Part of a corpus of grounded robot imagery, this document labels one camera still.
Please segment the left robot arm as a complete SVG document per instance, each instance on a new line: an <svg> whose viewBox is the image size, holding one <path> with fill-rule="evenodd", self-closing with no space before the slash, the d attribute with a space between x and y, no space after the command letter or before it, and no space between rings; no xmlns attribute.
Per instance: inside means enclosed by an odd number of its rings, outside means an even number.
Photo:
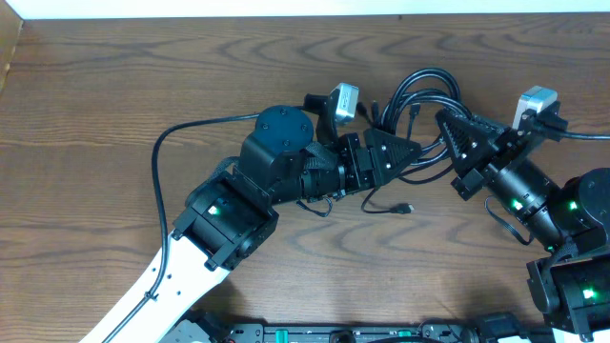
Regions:
<svg viewBox="0 0 610 343"><path fill-rule="evenodd" d="M339 135L328 104L273 106L254 116L237 156L225 158L163 222L160 250L86 335L89 342L158 342L275 231L275 206L310 207L388 184L421 146L370 128Z"/></svg>

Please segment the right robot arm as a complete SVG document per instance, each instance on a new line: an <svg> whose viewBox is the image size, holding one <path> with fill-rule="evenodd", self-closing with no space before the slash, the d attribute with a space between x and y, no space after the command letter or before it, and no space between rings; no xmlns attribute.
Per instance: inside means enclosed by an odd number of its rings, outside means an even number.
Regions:
<svg viewBox="0 0 610 343"><path fill-rule="evenodd" d="M487 189L549 253L528 263L533 301L550 327L583 342L609 330L609 170L559 186L528 157L545 139L570 136L558 101L526 110L516 128L441 110L436 122L464 199Z"/></svg>

